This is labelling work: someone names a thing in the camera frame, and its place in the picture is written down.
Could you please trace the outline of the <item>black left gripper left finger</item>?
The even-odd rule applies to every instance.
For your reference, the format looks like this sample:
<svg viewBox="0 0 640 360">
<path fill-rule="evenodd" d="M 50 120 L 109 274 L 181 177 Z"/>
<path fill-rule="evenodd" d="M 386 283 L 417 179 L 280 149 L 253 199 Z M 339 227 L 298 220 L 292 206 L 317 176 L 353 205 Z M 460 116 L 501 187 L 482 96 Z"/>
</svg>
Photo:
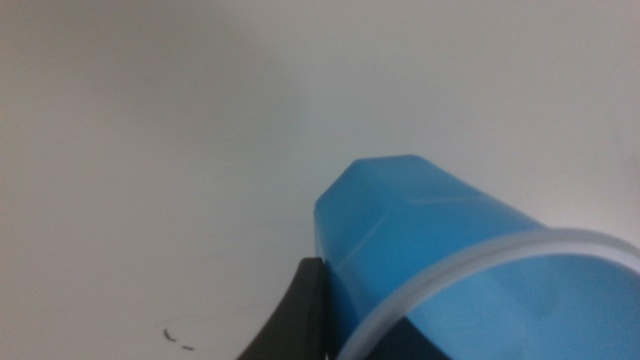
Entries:
<svg viewBox="0 0 640 360">
<path fill-rule="evenodd" d="M 327 273 L 321 258 L 303 258 L 283 298 L 238 360 L 326 358 Z"/>
</svg>

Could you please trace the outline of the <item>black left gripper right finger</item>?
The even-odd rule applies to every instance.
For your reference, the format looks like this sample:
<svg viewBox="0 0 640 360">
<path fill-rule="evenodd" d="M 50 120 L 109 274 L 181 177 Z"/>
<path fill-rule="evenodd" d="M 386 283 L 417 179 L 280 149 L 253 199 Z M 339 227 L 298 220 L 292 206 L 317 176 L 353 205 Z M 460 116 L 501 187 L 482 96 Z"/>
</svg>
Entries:
<svg viewBox="0 0 640 360">
<path fill-rule="evenodd" d="M 394 350 L 398 360 L 450 360 L 410 320 L 403 318 L 393 330 Z"/>
</svg>

